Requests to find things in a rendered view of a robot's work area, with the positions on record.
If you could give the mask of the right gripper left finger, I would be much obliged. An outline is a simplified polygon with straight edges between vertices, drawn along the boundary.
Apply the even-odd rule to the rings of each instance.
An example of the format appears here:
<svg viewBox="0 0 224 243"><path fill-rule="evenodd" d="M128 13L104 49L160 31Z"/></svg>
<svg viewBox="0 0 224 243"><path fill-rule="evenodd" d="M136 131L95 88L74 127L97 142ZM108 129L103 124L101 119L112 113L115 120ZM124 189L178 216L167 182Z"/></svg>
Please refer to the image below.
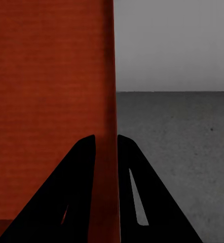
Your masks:
<svg viewBox="0 0 224 243"><path fill-rule="evenodd" d="M79 140L0 236L0 243L87 243L95 135Z"/></svg>

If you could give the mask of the storage box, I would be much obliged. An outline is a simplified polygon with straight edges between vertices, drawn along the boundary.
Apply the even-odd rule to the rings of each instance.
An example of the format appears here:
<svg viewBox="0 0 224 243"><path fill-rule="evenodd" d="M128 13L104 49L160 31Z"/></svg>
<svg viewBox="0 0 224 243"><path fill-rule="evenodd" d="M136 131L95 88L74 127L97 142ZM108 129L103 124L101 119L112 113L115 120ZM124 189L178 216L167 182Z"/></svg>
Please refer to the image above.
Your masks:
<svg viewBox="0 0 224 243"><path fill-rule="evenodd" d="M0 0L0 236L91 135L87 243L121 243L114 0Z"/></svg>

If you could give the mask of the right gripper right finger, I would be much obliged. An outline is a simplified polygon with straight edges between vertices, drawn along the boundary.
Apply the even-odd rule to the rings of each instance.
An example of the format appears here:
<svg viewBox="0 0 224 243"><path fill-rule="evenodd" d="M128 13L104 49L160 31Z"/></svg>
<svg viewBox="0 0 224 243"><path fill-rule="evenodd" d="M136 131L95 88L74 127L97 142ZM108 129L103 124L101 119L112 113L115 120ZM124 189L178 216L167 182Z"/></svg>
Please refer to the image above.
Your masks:
<svg viewBox="0 0 224 243"><path fill-rule="evenodd" d="M137 223L131 169L149 226ZM137 144L118 135L121 243L203 243Z"/></svg>

